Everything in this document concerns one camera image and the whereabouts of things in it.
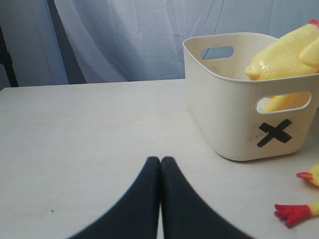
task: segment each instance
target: white curtain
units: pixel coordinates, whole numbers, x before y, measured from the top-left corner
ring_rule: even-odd
[[[55,0],[88,83],[184,77],[182,42],[199,35],[280,37],[319,20],[318,0]]]

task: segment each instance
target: rubber chicken beak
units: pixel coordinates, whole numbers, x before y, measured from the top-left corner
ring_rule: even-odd
[[[308,180],[314,179],[314,175],[312,173],[309,173],[309,172],[297,173],[297,177],[302,178],[302,179],[308,179]]]

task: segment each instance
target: white table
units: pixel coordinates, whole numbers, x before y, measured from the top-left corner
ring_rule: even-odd
[[[150,155],[175,157],[199,195],[257,239],[317,238],[319,218],[287,229],[274,204],[319,200],[295,176],[319,162],[318,115],[300,152],[237,163],[214,153],[185,96],[184,80],[1,91],[0,239],[73,235],[117,202]]]

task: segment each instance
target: yellow rubber chicken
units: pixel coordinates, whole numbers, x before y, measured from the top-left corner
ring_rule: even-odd
[[[314,165],[308,172],[297,173],[297,177],[307,179],[319,187],[319,164]],[[276,204],[275,216],[284,219],[285,226],[291,227],[297,223],[319,216],[319,201],[307,205],[279,205]]]
[[[319,21],[312,19],[306,25],[284,35],[259,52],[245,69],[250,80],[270,80],[319,72]],[[308,93],[271,97],[264,112],[303,106]]]

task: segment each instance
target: black x mark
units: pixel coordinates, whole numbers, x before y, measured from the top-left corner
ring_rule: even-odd
[[[282,121],[276,128],[272,127],[269,124],[263,123],[259,129],[263,132],[268,133],[258,144],[258,147],[263,147],[273,138],[279,140],[282,143],[287,143],[292,137],[283,132],[285,128],[287,128],[292,122],[289,119],[285,119]]]

